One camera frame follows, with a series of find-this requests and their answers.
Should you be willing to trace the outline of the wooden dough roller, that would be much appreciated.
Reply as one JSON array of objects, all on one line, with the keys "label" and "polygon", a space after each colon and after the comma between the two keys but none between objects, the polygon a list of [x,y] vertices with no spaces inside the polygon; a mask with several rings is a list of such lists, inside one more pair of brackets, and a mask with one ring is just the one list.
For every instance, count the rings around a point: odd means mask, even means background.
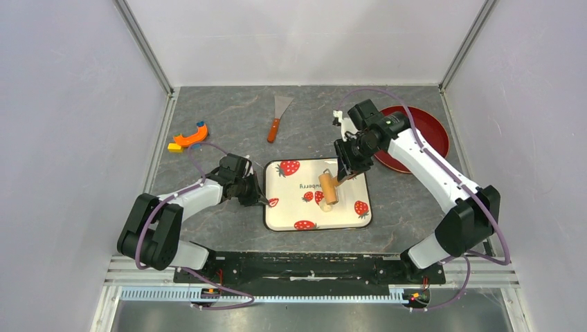
[{"label": "wooden dough roller", "polygon": [[333,175],[329,169],[325,169],[323,173],[318,177],[318,181],[322,192],[324,194],[324,200],[327,205],[336,205],[339,202],[338,198],[338,187],[347,180],[354,178],[354,175],[344,176],[339,179],[337,175]]}]

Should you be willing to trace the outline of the white strawberry print tray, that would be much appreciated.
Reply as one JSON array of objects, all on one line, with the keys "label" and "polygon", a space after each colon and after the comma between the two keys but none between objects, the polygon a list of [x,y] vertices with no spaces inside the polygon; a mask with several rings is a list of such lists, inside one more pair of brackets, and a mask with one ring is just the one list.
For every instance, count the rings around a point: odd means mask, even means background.
[{"label": "white strawberry print tray", "polygon": [[339,202],[323,212],[324,194],[318,177],[325,169],[337,170],[335,158],[272,160],[264,167],[264,191],[269,206],[265,226],[275,232],[364,228],[371,224],[368,183],[365,175],[338,187]]}]

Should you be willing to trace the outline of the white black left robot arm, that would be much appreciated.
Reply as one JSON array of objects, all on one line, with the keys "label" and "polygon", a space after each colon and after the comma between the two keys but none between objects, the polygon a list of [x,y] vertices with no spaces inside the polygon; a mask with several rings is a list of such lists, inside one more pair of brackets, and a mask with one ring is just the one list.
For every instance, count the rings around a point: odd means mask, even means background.
[{"label": "white black left robot arm", "polygon": [[217,264],[211,250],[180,239],[182,223],[195,214],[237,199],[244,207],[268,205],[252,162],[227,154],[194,184],[163,196],[143,193],[130,210],[117,241],[117,251],[134,259],[139,269],[190,268],[201,282],[213,280]]}]

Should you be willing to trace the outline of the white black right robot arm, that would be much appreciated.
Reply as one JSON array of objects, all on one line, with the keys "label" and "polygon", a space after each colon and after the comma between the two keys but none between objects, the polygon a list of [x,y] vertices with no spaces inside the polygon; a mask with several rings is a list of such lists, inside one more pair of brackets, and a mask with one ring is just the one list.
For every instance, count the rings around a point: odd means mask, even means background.
[{"label": "white black right robot arm", "polygon": [[407,110],[385,116],[365,100],[347,113],[334,111],[333,117],[341,130],[334,142],[338,182],[368,171],[373,156],[385,151],[424,185],[445,213],[431,235],[402,253],[399,271],[406,281],[418,282],[428,267],[462,256],[495,233],[498,191],[479,187],[450,165],[424,141]]}]

